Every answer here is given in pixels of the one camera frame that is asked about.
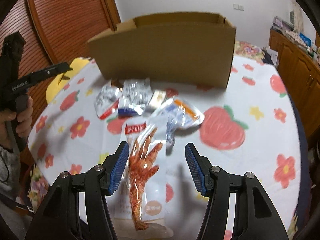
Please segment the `left hand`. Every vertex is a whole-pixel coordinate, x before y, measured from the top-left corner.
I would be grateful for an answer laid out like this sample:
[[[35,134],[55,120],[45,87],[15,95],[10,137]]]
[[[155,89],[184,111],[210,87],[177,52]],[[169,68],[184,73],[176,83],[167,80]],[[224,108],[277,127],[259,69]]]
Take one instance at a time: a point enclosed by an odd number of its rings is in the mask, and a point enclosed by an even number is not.
[[[13,149],[13,143],[7,133],[5,122],[17,118],[18,125],[16,127],[16,132],[20,138],[25,138],[28,137],[31,131],[32,113],[33,99],[31,96],[28,96],[27,108],[21,113],[17,114],[9,109],[1,111],[1,147],[7,150]]]

